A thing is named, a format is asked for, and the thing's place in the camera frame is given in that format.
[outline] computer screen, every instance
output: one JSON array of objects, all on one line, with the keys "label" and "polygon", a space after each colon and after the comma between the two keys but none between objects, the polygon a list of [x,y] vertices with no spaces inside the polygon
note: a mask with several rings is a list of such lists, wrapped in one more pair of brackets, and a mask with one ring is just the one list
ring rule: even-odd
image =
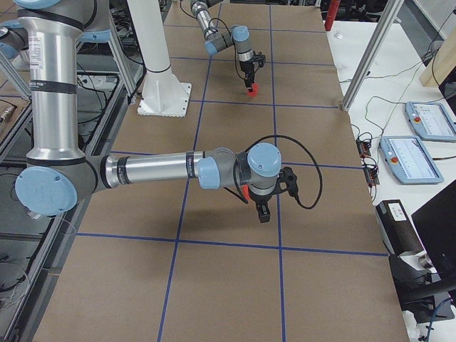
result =
[{"label": "computer screen", "polygon": [[[441,279],[456,285],[456,181],[412,214],[421,241]],[[450,292],[456,298],[456,290]]]}]

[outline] table surface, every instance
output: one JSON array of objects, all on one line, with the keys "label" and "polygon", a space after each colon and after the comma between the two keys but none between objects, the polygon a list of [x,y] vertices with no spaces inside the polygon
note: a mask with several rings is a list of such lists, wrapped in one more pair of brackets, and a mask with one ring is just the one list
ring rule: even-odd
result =
[{"label": "table surface", "polygon": [[[224,146],[272,133],[299,139],[323,173],[305,211],[252,204],[175,180],[95,194],[35,336],[52,341],[408,341],[319,9],[223,4],[248,24],[267,63],[245,95],[233,50],[208,58],[176,3],[165,23],[172,69],[192,82],[186,118],[131,107],[113,152],[149,155]],[[278,141],[311,203],[310,159]]]},{"label": "table surface", "polygon": [[[340,81],[353,77],[374,29],[375,24],[371,23],[337,21],[334,23],[331,32],[327,33]],[[394,77],[365,79],[353,106],[349,110],[351,122],[357,125],[361,132],[371,132],[374,137],[377,137],[380,135],[380,129],[365,119],[366,105],[373,96],[381,96],[392,102],[426,102],[441,99],[442,94],[438,89],[425,88],[421,85],[419,77],[424,68],[420,63],[419,55],[400,24],[393,24],[378,55],[375,57],[369,76],[395,75],[406,69],[410,70]],[[348,82],[341,83],[343,93],[347,90],[348,85]],[[453,120],[456,121],[455,115],[446,100],[438,102],[445,106]],[[395,106],[383,100],[375,99],[368,106],[368,118],[381,127],[385,127],[390,115],[391,119],[385,128],[385,136],[415,134],[408,123],[404,105]],[[353,131],[356,136],[358,131],[356,129]],[[378,141],[379,139],[373,141],[371,149],[375,158],[378,156]],[[454,143],[425,141],[424,144],[432,157],[456,155],[456,144]],[[435,162],[445,178],[443,183],[438,185],[402,185],[391,174],[383,158],[378,159],[380,185],[377,186],[378,192],[374,204],[383,200],[399,199],[409,216],[456,179],[456,160],[443,160]],[[416,260],[410,257],[407,258],[407,262],[417,264]],[[427,333],[425,326],[425,323],[420,324],[420,330],[423,334]],[[433,327],[435,331],[432,333],[432,341],[454,341],[456,320],[439,321]]]}]

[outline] red cylinder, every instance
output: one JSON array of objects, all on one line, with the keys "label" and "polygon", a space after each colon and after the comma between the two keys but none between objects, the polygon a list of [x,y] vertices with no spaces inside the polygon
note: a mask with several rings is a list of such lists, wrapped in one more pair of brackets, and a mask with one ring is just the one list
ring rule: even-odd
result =
[{"label": "red cylinder", "polygon": [[341,4],[341,0],[332,0],[331,4],[329,5],[328,15],[326,16],[325,21],[325,30],[330,31],[333,27],[333,22],[336,19],[337,10],[339,9],[339,5]]}]

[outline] metal pole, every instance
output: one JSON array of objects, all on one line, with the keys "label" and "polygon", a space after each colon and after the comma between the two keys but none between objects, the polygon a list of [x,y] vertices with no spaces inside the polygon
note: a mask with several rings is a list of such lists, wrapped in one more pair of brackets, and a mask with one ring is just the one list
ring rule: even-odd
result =
[{"label": "metal pole", "polygon": [[31,91],[29,85],[19,75],[13,64],[0,52],[0,70],[4,72],[8,81],[13,83],[13,86],[25,99],[30,99]]},{"label": "metal pole", "polygon": [[348,87],[345,97],[342,101],[342,110],[348,112],[352,103],[355,100],[356,94],[363,85],[364,78],[367,76],[370,66],[372,65],[377,52],[380,49],[386,35],[388,34],[391,24],[394,22],[400,7],[404,0],[389,0],[386,4],[385,10],[380,18],[380,21],[375,28],[375,31],[370,38],[368,47],[364,51],[361,62],[359,63],[358,69],[356,69],[353,80]]},{"label": "metal pole", "polygon": [[128,67],[127,59],[123,55],[122,46],[120,45],[119,38],[117,36],[117,30],[115,29],[114,20],[111,14],[109,14],[109,21],[111,29],[109,47],[111,49],[111,52],[113,53],[114,61],[117,64],[117,67],[120,72],[120,77],[122,78],[122,81],[125,84],[125,87],[127,88],[128,94],[134,95],[136,89],[135,80],[133,79],[131,70]]}]

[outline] blue joint cover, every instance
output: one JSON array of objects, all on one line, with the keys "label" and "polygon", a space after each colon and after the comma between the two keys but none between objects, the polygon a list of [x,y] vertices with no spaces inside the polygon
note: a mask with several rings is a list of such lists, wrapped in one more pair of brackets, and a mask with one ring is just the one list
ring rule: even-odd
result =
[{"label": "blue joint cover", "polygon": [[209,56],[217,55],[218,51],[211,41],[205,41],[204,47],[206,48],[206,52]]},{"label": "blue joint cover", "polygon": [[249,29],[247,28],[247,26],[244,26],[244,25],[236,26],[233,29],[233,39],[235,41],[246,41],[247,39],[249,39],[249,37],[250,37],[250,33],[249,33]]},{"label": "blue joint cover", "polygon": [[5,26],[7,29],[22,29],[24,28],[21,23],[19,23],[19,20],[13,19],[13,20],[7,20],[3,23],[0,24],[0,26]]},{"label": "blue joint cover", "polygon": [[268,142],[261,142],[249,151],[247,162],[258,175],[276,177],[280,172],[282,156],[277,147]]},{"label": "blue joint cover", "polygon": [[107,43],[111,37],[111,30],[84,32],[79,38],[81,43]]},{"label": "blue joint cover", "polygon": [[203,158],[198,162],[198,180],[202,189],[218,189],[220,187],[219,168],[214,158]]},{"label": "blue joint cover", "polygon": [[25,9],[47,9],[58,4],[61,0],[13,0]]},{"label": "blue joint cover", "polygon": [[53,216],[73,208],[78,194],[71,181],[50,167],[28,167],[16,179],[16,194],[32,212]]},{"label": "blue joint cover", "polygon": [[17,51],[15,48],[13,48],[12,46],[5,44],[5,43],[0,43],[0,51],[8,59],[13,59],[19,55],[19,51]]}]

